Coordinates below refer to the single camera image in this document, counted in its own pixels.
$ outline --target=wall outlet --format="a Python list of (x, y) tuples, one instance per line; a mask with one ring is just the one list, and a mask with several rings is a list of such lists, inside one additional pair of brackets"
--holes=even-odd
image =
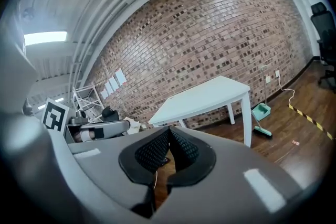
[(270, 76), (267, 76), (265, 79), (266, 79), (266, 84), (271, 82), (271, 77)]

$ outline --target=white table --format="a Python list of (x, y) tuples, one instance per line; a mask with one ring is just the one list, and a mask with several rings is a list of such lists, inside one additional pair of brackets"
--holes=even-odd
[(231, 124), (235, 123), (231, 103), (241, 100), (244, 143), (251, 147), (251, 107), (248, 91), (250, 87), (238, 81), (218, 76), (177, 95), (169, 97), (149, 120), (158, 127), (161, 124), (179, 121), (186, 127), (183, 119), (190, 118), (222, 106), (227, 106)]

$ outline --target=yellow black caution tape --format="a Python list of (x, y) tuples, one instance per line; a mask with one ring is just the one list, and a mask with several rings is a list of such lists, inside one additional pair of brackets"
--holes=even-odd
[(304, 116), (308, 121), (310, 121), (312, 124), (316, 125), (317, 128), (320, 129), (323, 133), (325, 133), (331, 140), (334, 140), (332, 135), (325, 128), (323, 128), (320, 123), (313, 120), (310, 116), (307, 116), (306, 114), (302, 113), (300, 110), (294, 108), (292, 105), (289, 104), (288, 107), (290, 109), (293, 109), (294, 111), (298, 112), (301, 116)]

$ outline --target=fluorescent light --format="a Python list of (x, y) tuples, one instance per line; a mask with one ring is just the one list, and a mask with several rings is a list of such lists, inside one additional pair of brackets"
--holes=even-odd
[[(62, 97), (62, 98), (60, 98), (60, 99), (55, 100), (55, 102), (61, 102), (61, 101), (63, 101), (63, 100), (64, 100), (64, 98)], [(46, 106), (46, 105), (43, 104), (43, 105), (39, 106), (38, 109), (41, 110), (41, 109), (43, 109), (45, 106)]]
[(54, 42), (54, 41), (65, 41), (67, 39), (67, 32), (42, 32), (25, 35), (26, 46), (32, 44)]

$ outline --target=white cable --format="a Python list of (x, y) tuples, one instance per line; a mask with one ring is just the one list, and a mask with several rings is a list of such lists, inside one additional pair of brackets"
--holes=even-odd
[(290, 104), (290, 100), (294, 97), (295, 90), (292, 90), (292, 89), (283, 89), (282, 86), (281, 86), (281, 84), (280, 84), (280, 76), (279, 76), (279, 80), (278, 80), (278, 82), (279, 82), (280, 89), (281, 89), (282, 91), (293, 91), (293, 95), (292, 95), (292, 97), (289, 98), (289, 104)]
[(156, 187), (156, 181), (157, 181), (157, 171), (156, 171), (156, 179), (155, 179), (154, 189), (155, 189), (155, 187)]

